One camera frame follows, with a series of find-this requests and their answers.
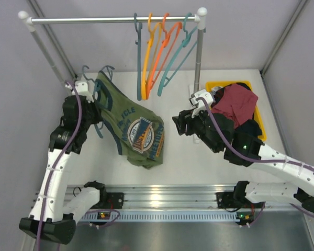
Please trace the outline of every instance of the plastic hanger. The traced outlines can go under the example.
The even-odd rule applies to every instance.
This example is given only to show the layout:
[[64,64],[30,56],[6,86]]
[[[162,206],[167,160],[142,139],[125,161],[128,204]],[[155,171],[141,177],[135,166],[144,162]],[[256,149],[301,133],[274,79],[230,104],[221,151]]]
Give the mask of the plastic hanger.
[[169,73],[169,70],[172,66],[172,64],[174,63],[175,59],[177,58],[177,56],[179,55],[180,51],[187,47],[188,43],[190,42],[191,36],[192,34],[197,30],[197,27],[194,27],[193,30],[190,31],[190,33],[186,30],[186,22],[189,16],[192,16],[192,13],[188,13],[184,19],[184,25],[183,25],[183,30],[186,33],[185,39],[183,40],[183,42],[181,43],[181,45],[179,46],[179,48],[176,50],[176,52],[174,53],[174,55],[172,56],[171,60],[169,61],[167,67],[165,68],[165,72],[162,76],[162,79],[159,83],[159,87],[158,87],[158,96],[162,95],[162,90],[165,86],[167,86],[169,84],[169,82],[171,81],[171,79],[174,77],[174,75],[177,73],[177,71],[180,69],[180,67],[182,67],[182,65],[184,64],[184,62],[186,61],[186,59],[188,58],[188,56],[190,55],[190,53],[193,51],[194,47],[197,45],[197,40],[195,41],[195,43],[192,45],[192,47],[190,48],[190,50],[188,51],[188,53],[186,54],[186,56],[184,57],[184,59],[182,60],[182,62],[179,64],[179,66],[176,68],[176,70],[172,73],[172,75],[170,77],[167,77],[167,74]]
[[[151,73],[151,75],[150,75],[149,78],[148,78],[148,82],[147,82],[147,86],[146,86],[146,90],[145,90],[145,91],[147,92],[147,99],[149,98],[149,93],[150,93],[150,91],[151,91],[151,89],[152,89],[154,83],[155,83],[156,80],[158,79],[158,76],[159,76],[159,74],[161,73],[161,70],[163,69],[164,64],[166,63],[167,58],[168,58],[169,55],[170,55],[170,52],[171,52],[171,50],[172,50],[172,48],[173,48],[173,46],[174,46],[174,43],[176,42],[176,40],[177,40],[177,38],[178,38],[178,35],[179,35],[179,33],[180,33],[180,30],[181,30],[182,27],[183,27],[183,24],[182,24],[181,22],[176,22],[176,23],[173,25],[173,27],[169,30],[169,32],[167,32],[167,31],[165,30],[165,21],[166,21],[166,18],[167,18],[168,15],[169,15],[169,13],[166,13],[166,14],[164,15],[164,19],[163,19],[163,23],[162,23],[162,29],[163,29],[163,31],[164,31],[164,33],[165,33],[165,39],[164,39],[163,42],[162,42],[162,46],[161,46],[161,48],[160,48],[160,50],[159,50],[157,59],[156,59],[155,64],[154,64],[154,66],[153,66],[152,73]],[[155,73],[156,68],[157,68],[157,66],[158,66],[158,63],[159,63],[159,60],[160,60],[160,58],[161,58],[161,56],[162,56],[162,54],[163,54],[163,50],[164,50],[164,49],[167,47],[167,45],[169,44],[169,41],[170,41],[170,38],[171,38],[171,34],[173,33],[173,31],[174,31],[176,28],[177,28],[177,30],[176,30],[175,38],[174,38],[174,40],[173,40],[173,42],[172,42],[172,44],[171,44],[171,46],[170,46],[170,48],[169,48],[169,51],[168,51],[167,54],[166,54],[166,57],[165,57],[165,59],[164,59],[162,65],[160,66],[160,69],[159,69],[159,71],[158,71],[156,77],[153,79],[154,73]]]
[[[93,88],[93,94],[92,94],[92,95],[93,95],[93,97],[95,98],[95,94],[96,94],[96,92],[98,92],[98,91],[100,90],[100,86],[95,82],[94,79],[92,79],[92,78],[87,78],[87,77],[86,77],[85,68],[89,70],[89,67],[88,67],[87,65],[83,65],[83,67],[82,67],[82,75],[83,75],[83,77],[84,77],[87,81],[92,81],[92,82],[93,82],[94,88]],[[105,65],[104,67],[101,68],[100,71],[103,71],[104,69],[107,69],[107,72],[108,72],[108,75],[109,75],[109,79],[112,80],[112,78],[113,78],[113,70],[114,70],[115,68],[114,68],[113,66],[110,66],[110,65]],[[101,126],[100,126],[100,127],[98,127],[98,125],[94,124],[95,131],[96,131],[96,133],[98,134],[98,136],[99,136],[101,139],[104,138],[104,136],[103,136],[102,133],[101,133],[101,130],[102,130],[103,127],[104,127],[104,123],[103,123],[103,122],[101,122]]]
[[[162,24],[159,22],[155,25],[155,27],[153,28],[153,30],[151,30],[150,28],[150,23],[151,23],[151,17],[152,17],[152,13],[149,13],[149,19],[148,19],[148,31],[150,33],[150,38],[148,40],[148,47],[147,47],[147,52],[145,54],[145,59],[144,59],[144,66],[143,66],[143,76],[142,76],[142,85],[141,85],[141,93],[142,93],[142,99],[146,100],[147,99],[147,92],[145,91],[145,84],[147,82],[147,79],[150,77],[151,72],[152,72],[152,64],[154,62],[154,59],[156,57],[156,53],[157,53],[157,49],[158,49],[158,44],[161,40],[162,37]],[[151,66],[149,69],[149,73],[148,73],[148,78],[146,79],[145,76],[147,75],[147,66],[148,66],[148,62],[149,62],[149,54],[150,54],[150,49],[152,47],[153,44],[153,39],[154,39],[154,34],[156,32],[156,30],[159,28],[159,33],[158,33],[158,41],[153,53],[153,57],[151,60]]]
[[137,28],[137,13],[134,14],[134,24],[135,30],[137,32],[137,100],[142,100],[141,93],[141,47],[142,47],[142,39],[141,39],[141,30],[143,28],[143,24],[140,22]]

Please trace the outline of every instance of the white cable tie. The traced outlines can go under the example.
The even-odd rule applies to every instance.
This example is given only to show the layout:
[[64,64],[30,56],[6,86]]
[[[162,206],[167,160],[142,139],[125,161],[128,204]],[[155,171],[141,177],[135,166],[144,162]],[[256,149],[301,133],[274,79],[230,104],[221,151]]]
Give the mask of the white cable tie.
[[44,198],[47,198],[47,199],[48,199],[48,198],[49,198],[49,196],[47,196],[47,195],[38,194],[38,196],[41,197],[42,199],[44,199]]
[[301,162],[301,166],[300,166],[299,172],[298,172],[298,178],[299,178],[300,175],[301,175],[301,172],[302,172],[302,169],[304,168],[304,165],[305,165],[305,162]]
[[58,171],[63,171],[62,169],[59,169],[59,168],[52,168],[52,167],[47,167],[47,170],[49,170],[49,171],[56,171],[56,172],[58,172]]
[[284,168],[285,168],[285,166],[286,166],[286,164],[287,164],[287,161],[288,161],[287,155],[285,155],[285,161],[284,161],[284,163],[283,163],[282,170],[284,170]]

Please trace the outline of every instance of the teal hanger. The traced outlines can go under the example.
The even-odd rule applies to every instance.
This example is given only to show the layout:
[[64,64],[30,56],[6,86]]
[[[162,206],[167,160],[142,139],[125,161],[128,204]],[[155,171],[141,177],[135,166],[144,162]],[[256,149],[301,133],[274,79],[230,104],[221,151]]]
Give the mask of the teal hanger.
[[[82,75],[84,76],[84,78],[87,80],[87,81],[92,81],[93,84],[94,84],[94,88],[93,88],[93,98],[95,97],[95,93],[100,91],[100,86],[95,82],[94,79],[92,78],[87,78],[86,75],[85,75],[85,68],[89,69],[89,67],[87,65],[83,65],[82,67]],[[114,67],[110,66],[110,65],[105,65],[104,67],[101,68],[101,71],[103,71],[104,69],[107,70],[108,72],[108,75],[109,75],[109,78],[110,80],[113,78],[113,70],[115,69]],[[96,133],[99,135],[99,137],[101,139],[104,138],[104,136],[101,134],[101,129],[104,127],[104,123],[102,122],[101,124],[101,127],[98,127],[98,125],[94,124],[94,128],[95,128],[95,131]]]
[[167,86],[169,84],[169,82],[171,81],[171,79],[174,77],[174,75],[177,73],[177,71],[180,69],[180,67],[182,67],[182,65],[184,64],[184,62],[186,61],[186,59],[188,58],[188,56],[190,55],[190,53],[193,51],[194,47],[197,45],[198,41],[195,41],[195,43],[193,44],[193,46],[191,47],[191,49],[188,51],[187,55],[184,57],[184,59],[182,60],[182,62],[179,64],[179,66],[176,68],[176,70],[174,71],[174,73],[170,76],[167,77],[167,74],[172,66],[172,64],[174,63],[175,59],[177,58],[178,54],[180,53],[180,51],[182,50],[182,48],[185,48],[189,41],[190,38],[192,36],[192,34],[196,31],[197,27],[193,28],[193,30],[191,30],[190,32],[188,32],[186,30],[186,22],[189,16],[191,16],[192,13],[188,13],[184,19],[184,25],[183,25],[183,30],[186,33],[185,39],[182,41],[181,45],[179,46],[179,48],[176,50],[176,52],[174,53],[174,55],[172,56],[172,58],[170,59],[165,72],[162,76],[162,79],[159,83],[159,87],[158,87],[158,96],[162,95],[162,90],[165,86]]
[[141,30],[143,28],[143,24],[140,22],[137,28],[137,13],[134,14],[134,24],[135,30],[137,32],[137,100],[142,100],[142,93],[141,93],[141,47],[142,47],[142,39],[141,39]]

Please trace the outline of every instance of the yellow tray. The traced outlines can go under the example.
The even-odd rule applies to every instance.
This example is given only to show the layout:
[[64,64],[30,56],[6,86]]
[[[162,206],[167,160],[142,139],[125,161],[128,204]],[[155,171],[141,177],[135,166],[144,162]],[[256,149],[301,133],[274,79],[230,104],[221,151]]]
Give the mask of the yellow tray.
[[[211,91],[211,89],[215,86],[222,86],[222,87],[225,87],[227,85],[230,85],[230,84],[233,84],[233,83],[236,83],[236,82],[242,82],[242,83],[245,83],[246,85],[248,85],[250,87],[250,89],[252,90],[252,86],[251,86],[251,83],[249,81],[211,81],[211,82],[207,82],[206,83],[206,90],[208,92]],[[258,123],[258,125],[260,126],[261,130],[262,130],[262,135],[259,135],[258,138],[261,140],[261,141],[265,141],[266,140],[266,133],[265,133],[265,129],[264,129],[264,126],[263,126],[263,122],[262,122],[262,118],[261,118],[261,114],[260,114],[260,111],[258,110],[258,107],[256,105],[256,108],[255,108],[255,116],[254,116],[254,119],[255,121]]]

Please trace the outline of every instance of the robotic arm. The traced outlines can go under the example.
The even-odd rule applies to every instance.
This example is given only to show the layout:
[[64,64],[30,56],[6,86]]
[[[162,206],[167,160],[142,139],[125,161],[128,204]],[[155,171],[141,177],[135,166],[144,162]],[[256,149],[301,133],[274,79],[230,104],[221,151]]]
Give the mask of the robotic arm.
[[179,135],[196,134],[214,153],[225,151],[224,159],[236,165],[259,169],[284,183],[253,183],[240,181],[232,198],[220,198],[233,204],[232,208],[250,203],[275,201],[302,206],[314,213],[314,167],[280,153],[258,138],[235,132],[233,124],[219,124],[210,111],[212,95],[200,90],[189,99],[194,109],[184,110],[173,121]]
[[102,121],[100,108],[88,91],[86,82],[75,82],[75,90],[81,103],[81,123],[71,144],[54,165],[55,160],[70,140],[78,122],[79,108],[75,92],[68,85],[72,96],[65,99],[60,125],[51,133],[48,151],[48,163],[40,193],[29,217],[20,220],[19,228],[36,238],[41,223],[40,238],[61,244],[68,244],[75,232],[78,221],[92,207],[102,208],[106,201],[105,185],[96,181],[85,184],[82,191],[64,206],[65,191],[68,186],[69,173],[74,161],[80,154],[87,139],[87,131],[91,124]]

